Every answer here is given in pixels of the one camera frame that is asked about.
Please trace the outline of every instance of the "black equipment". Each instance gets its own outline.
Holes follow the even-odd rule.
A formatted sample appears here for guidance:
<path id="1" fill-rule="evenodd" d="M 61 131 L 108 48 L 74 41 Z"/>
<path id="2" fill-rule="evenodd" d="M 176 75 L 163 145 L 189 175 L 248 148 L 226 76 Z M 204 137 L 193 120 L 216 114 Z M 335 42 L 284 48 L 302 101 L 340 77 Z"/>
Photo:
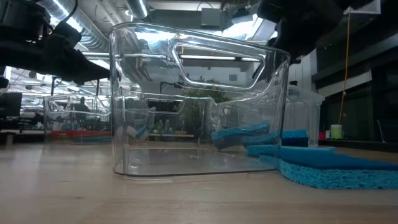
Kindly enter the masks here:
<path id="1" fill-rule="evenodd" d="M 0 67 L 56 75 L 79 85 L 108 78 L 109 70 L 74 49 L 81 34 L 67 20 L 77 9 L 75 1 L 72 13 L 53 28 L 50 15 L 36 4 L 39 0 L 0 0 Z M 7 84 L 0 76 L 0 88 Z"/>
<path id="2" fill-rule="evenodd" d="M 292 63 L 309 54 L 317 41 L 337 27 L 348 7 L 358 9 L 372 0 L 262 0 L 257 15 L 275 22 L 278 36 L 268 46 L 287 51 Z"/>
<path id="3" fill-rule="evenodd" d="M 0 93 L 0 118 L 19 116 L 22 93 Z"/>

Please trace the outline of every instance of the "ceiling duct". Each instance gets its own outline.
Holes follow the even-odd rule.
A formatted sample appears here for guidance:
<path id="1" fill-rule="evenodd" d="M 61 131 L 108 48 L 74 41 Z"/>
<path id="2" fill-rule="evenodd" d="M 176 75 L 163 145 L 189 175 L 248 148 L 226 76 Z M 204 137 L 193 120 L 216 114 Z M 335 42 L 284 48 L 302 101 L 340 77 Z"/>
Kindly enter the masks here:
<path id="1" fill-rule="evenodd" d="M 126 5 L 135 19 L 143 19 L 149 15 L 149 7 L 146 0 L 126 0 Z"/>
<path id="2" fill-rule="evenodd" d="M 61 21 L 73 9 L 75 1 L 71 0 L 41 0 L 38 2 L 43 6 L 52 17 L 53 20 Z M 74 15 L 68 20 L 70 24 L 77 31 L 82 33 L 80 43 L 89 51 L 107 52 L 108 40 L 101 33 L 100 30 L 93 24 L 93 22 L 82 12 L 79 8 Z"/>

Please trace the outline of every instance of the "person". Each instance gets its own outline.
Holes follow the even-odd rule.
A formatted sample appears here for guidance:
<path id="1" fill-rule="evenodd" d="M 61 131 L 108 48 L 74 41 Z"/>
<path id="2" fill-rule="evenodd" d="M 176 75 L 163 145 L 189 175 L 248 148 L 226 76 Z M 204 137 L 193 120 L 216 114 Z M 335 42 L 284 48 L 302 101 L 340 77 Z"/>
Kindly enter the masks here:
<path id="1" fill-rule="evenodd" d="M 88 106 L 85 105 L 86 98 L 82 96 L 80 98 L 80 103 L 75 104 L 75 111 L 81 111 L 81 112 L 90 112 L 90 109 L 88 109 Z M 75 119 L 79 122 L 79 124 L 83 124 L 85 122 L 87 114 L 86 113 L 75 113 Z"/>
<path id="2" fill-rule="evenodd" d="M 44 116 L 41 115 L 38 110 L 36 110 L 35 116 L 31 119 L 30 124 L 35 126 L 38 123 L 44 124 Z"/>

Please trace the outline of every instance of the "green plant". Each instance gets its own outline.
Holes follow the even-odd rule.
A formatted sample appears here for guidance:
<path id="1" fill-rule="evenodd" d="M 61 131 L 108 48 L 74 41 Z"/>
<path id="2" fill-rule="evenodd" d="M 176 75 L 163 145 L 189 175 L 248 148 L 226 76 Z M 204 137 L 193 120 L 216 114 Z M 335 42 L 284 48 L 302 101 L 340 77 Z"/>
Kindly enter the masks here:
<path id="1" fill-rule="evenodd" d="M 199 78 L 200 82 L 208 82 L 208 83 L 219 83 L 218 80 L 212 78 L 207 81 L 203 77 Z M 186 130 L 191 130 L 195 135 L 199 134 L 201 130 L 204 130 L 205 116 L 207 116 L 208 111 L 204 111 L 201 113 L 201 110 L 208 110 L 209 101 L 205 99 L 191 99 L 191 98 L 212 98 L 216 103 L 221 103 L 228 101 L 229 98 L 225 95 L 225 92 L 222 91 L 221 88 L 216 86 L 208 86 L 205 89 L 184 89 L 183 96 L 188 96 L 184 103 L 179 104 L 176 107 L 176 111 L 180 111 L 182 106 L 182 117 L 181 119 L 185 120 Z"/>
<path id="2" fill-rule="evenodd" d="M 158 133 L 161 133 L 163 131 L 163 127 L 159 122 L 156 122 L 152 128 L 152 132 L 156 130 Z"/>

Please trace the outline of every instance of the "plastic bin handle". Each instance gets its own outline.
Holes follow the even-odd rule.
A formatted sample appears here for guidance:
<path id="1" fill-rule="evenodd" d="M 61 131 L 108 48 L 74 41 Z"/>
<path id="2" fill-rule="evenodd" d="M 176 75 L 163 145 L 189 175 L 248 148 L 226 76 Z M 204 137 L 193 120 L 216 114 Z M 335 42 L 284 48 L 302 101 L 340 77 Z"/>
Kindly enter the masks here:
<path id="1" fill-rule="evenodd" d="M 201 82 L 198 80 L 192 80 L 187 76 L 187 73 L 182 65 L 181 59 L 177 53 L 177 47 L 190 47 L 190 48 L 194 48 L 194 49 L 208 50 L 211 52 L 219 52 L 219 53 L 223 53 L 223 54 L 228 54 L 231 57 L 244 58 L 244 61 L 259 62 L 260 66 L 255 71 L 255 74 L 252 76 L 253 81 L 248 86 L 236 86 L 236 85 L 227 85 L 227 84 L 222 84 L 222 83 L 209 83 L 209 82 Z M 264 58 L 262 58 L 259 55 L 248 55 L 245 53 L 233 52 L 233 51 L 227 50 L 227 49 L 219 49 L 216 47 L 209 47 L 209 46 L 191 44 L 191 43 L 186 43 L 186 42 L 174 43 L 174 45 L 172 46 L 172 56 L 175 60 L 175 63 L 177 64 L 178 68 L 180 69 L 181 73 L 183 74 L 183 78 L 184 78 L 185 82 L 189 83 L 191 86 L 197 86 L 197 87 L 213 86 L 213 87 L 225 88 L 225 89 L 229 89 L 229 90 L 250 90 L 250 89 L 252 89 L 259 78 L 259 74 L 261 74 L 263 72 L 264 64 L 265 64 Z"/>

